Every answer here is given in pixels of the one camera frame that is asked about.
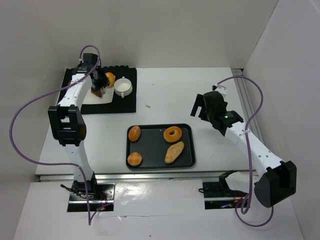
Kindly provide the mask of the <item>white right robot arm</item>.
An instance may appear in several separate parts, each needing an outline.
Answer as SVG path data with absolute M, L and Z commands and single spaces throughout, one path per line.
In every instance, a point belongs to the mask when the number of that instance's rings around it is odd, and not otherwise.
M 232 141 L 241 152 L 251 159 L 257 176 L 249 176 L 235 170 L 219 177 L 223 188 L 229 191 L 249 193 L 266 208 L 296 193 L 297 167 L 292 161 L 283 161 L 272 153 L 249 129 L 243 118 L 234 110 L 227 110 L 226 89 L 217 85 L 213 91 L 196 96 L 191 116 L 211 123 L 212 127 Z

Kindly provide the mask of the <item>brown chocolate pastry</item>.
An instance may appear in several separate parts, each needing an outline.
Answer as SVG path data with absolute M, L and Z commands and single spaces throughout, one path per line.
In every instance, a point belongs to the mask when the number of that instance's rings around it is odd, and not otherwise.
M 98 98 L 102 98 L 105 94 L 105 91 L 103 89 L 94 90 L 93 88 L 91 88 L 90 91 L 93 95 L 97 96 Z

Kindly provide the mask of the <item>metal tongs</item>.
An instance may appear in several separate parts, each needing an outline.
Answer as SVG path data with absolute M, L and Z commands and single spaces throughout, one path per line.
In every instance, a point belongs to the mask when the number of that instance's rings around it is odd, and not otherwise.
M 101 89 L 105 89 L 107 87 L 107 85 L 106 84 L 95 84 L 95 83 L 93 83 L 92 84 L 92 86 L 91 86 L 91 89 L 94 89 L 94 90 L 101 90 Z

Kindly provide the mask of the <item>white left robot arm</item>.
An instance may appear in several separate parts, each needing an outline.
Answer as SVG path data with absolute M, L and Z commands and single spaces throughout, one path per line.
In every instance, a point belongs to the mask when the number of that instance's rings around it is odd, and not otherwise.
M 67 190 L 81 198 L 88 194 L 88 198 L 93 199 L 98 184 L 85 151 L 87 127 L 81 107 L 89 90 L 101 90 L 109 85 L 109 80 L 101 69 L 97 54 L 83 53 L 79 61 L 63 98 L 48 108 L 48 117 L 53 138 L 63 147 L 74 166 L 73 184 Z

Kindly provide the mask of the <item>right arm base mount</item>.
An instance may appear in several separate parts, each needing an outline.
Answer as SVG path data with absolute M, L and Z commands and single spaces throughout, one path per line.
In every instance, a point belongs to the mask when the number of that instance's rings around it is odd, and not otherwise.
M 218 177 L 217 181 L 203 182 L 202 188 L 198 189 L 204 197 L 204 208 L 206 210 L 234 209 L 241 203 L 246 192 L 231 190 L 227 184 L 227 177 L 239 174 L 237 170 L 229 170 Z

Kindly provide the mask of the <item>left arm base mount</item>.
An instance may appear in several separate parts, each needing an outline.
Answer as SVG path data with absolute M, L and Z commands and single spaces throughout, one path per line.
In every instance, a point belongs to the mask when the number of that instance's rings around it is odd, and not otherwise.
M 74 181 L 71 186 L 60 185 L 61 188 L 69 192 L 67 212 L 77 213 L 86 212 L 87 198 L 85 184 Z M 112 212 L 114 210 L 115 184 L 97 184 L 96 182 L 87 181 L 88 187 L 88 204 L 90 212 Z

